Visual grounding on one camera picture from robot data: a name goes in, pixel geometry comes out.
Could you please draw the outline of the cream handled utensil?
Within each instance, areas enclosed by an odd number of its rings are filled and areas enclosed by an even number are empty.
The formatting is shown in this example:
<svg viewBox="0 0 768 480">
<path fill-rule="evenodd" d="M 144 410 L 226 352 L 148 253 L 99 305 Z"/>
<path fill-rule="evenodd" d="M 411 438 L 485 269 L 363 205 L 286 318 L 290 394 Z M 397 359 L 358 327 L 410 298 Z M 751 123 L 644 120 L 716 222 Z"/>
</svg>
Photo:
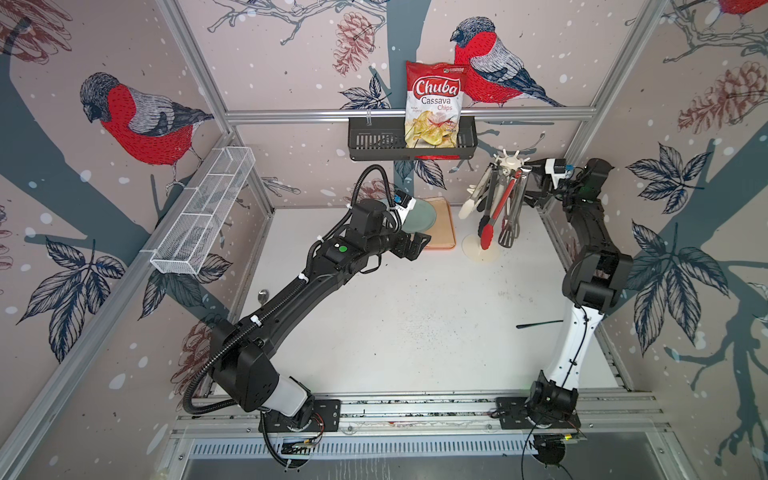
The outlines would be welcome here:
<svg viewBox="0 0 768 480">
<path fill-rule="evenodd" d="M 515 173 L 514 186 L 509 195 L 506 215 L 498 238 L 498 244 L 503 248 L 511 248 L 520 234 L 520 214 L 531 171 L 532 168 L 530 166 L 523 165 Z"/>
</svg>

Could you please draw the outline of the red silicone tongs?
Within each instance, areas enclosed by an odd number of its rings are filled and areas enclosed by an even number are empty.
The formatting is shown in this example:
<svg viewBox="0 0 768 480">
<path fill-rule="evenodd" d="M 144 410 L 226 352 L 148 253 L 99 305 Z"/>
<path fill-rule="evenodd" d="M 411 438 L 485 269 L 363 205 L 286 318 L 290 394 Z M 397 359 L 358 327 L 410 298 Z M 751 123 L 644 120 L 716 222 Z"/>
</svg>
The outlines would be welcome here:
<svg viewBox="0 0 768 480">
<path fill-rule="evenodd" d="M 514 192 L 514 189 L 516 188 L 516 184 L 520 179 L 521 175 L 522 175 L 521 168 L 517 169 L 514 173 L 510 173 L 508 176 L 508 182 L 503 192 L 499 195 L 495 195 L 494 198 L 496 199 L 496 202 L 494 204 L 494 209 L 491 213 L 491 219 L 489 223 L 486 225 L 482 236 L 480 237 L 480 246 L 482 250 L 488 250 L 490 248 L 492 240 L 494 239 L 495 222 L 500 217 L 502 211 L 506 208 L 507 204 L 510 202 L 510 197 Z"/>
</svg>

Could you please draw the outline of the black steel tongs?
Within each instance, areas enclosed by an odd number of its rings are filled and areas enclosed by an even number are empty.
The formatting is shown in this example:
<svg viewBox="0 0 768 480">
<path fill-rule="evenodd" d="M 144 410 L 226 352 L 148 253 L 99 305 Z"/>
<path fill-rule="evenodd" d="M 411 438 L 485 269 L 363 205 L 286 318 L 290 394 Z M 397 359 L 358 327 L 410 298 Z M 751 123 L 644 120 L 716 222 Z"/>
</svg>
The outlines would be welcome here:
<svg viewBox="0 0 768 480">
<path fill-rule="evenodd" d="M 482 236 L 486 225 L 489 223 L 491 219 L 491 210 L 494 205 L 494 197 L 495 197 L 495 192 L 498 184 L 498 178 L 499 178 L 499 167 L 494 166 L 491 171 L 488 189 L 486 191 L 483 216 L 478 225 L 479 237 Z"/>
</svg>

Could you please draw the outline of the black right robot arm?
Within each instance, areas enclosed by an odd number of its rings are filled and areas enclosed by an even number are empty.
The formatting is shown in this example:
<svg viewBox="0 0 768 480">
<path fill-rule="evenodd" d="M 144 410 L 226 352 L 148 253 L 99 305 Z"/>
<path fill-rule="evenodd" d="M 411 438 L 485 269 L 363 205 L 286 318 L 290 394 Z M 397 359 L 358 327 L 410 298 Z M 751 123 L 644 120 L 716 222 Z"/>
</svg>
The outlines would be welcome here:
<svg viewBox="0 0 768 480">
<path fill-rule="evenodd" d="M 592 158 L 577 168 L 564 159 L 550 158 L 528 164 L 542 176 L 543 197 L 561 202 L 581 246 L 562 283 L 568 306 L 553 361 L 533 382 L 526 402 L 530 413 L 565 418 L 575 410 L 583 360 L 594 331 L 617 304 L 633 259 L 613 243 L 605 226 L 599 196 L 613 169 L 609 162 Z"/>
</svg>

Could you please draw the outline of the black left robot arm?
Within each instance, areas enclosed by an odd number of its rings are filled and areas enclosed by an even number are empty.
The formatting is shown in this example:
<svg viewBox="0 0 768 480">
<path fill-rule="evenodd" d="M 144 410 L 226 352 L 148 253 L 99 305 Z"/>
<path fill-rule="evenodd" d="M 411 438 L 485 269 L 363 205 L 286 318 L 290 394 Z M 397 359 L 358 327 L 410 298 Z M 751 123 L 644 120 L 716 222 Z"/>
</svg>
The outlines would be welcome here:
<svg viewBox="0 0 768 480">
<path fill-rule="evenodd" d="M 372 164 L 359 176 L 344 216 L 308 249 L 299 274 L 277 295 L 237 323 L 211 329 L 209 358 L 188 383 L 182 408 L 202 416 L 238 406 L 245 412 L 276 412 L 305 427 L 315 416 L 314 396 L 298 380 L 281 375 L 271 358 L 292 330 L 324 299 L 354 276 L 371 273 L 370 259 L 390 252 L 415 261 L 431 238 L 403 225 L 415 206 L 412 196 L 391 187 L 381 200 L 362 199 L 367 177 L 384 167 Z"/>
</svg>

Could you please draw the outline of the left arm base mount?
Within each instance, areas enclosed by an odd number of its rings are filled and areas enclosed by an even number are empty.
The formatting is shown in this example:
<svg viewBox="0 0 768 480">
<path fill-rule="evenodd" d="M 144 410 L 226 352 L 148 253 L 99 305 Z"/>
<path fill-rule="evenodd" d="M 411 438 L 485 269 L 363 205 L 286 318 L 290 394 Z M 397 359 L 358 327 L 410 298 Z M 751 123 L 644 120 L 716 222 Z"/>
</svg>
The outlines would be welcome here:
<svg viewBox="0 0 768 480">
<path fill-rule="evenodd" d="M 268 410 L 262 416 L 268 433 L 336 432 L 341 417 L 341 400 L 310 394 L 293 416 L 283 415 L 277 410 Z"/>
</svg>

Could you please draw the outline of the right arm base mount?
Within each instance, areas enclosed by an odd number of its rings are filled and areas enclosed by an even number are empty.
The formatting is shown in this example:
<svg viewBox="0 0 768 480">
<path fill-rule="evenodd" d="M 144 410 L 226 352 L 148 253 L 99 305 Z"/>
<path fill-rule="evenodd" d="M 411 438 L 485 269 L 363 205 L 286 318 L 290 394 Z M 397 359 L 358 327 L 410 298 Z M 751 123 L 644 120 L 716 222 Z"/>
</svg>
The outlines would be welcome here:
<svg viewBox="0 0 768 480">
<path fill-rule="evenodd" d="M 578 399 L 576 388 L 559 386 L 540 371 L 526 398 L 497 397 L 496 407 L 489 412 L 489 416 L 499 420 L 503 430 L 522 429 L 525 422 L 542 429 L 579 429 L 581 423 L 576 413 Z"/>
</svg>

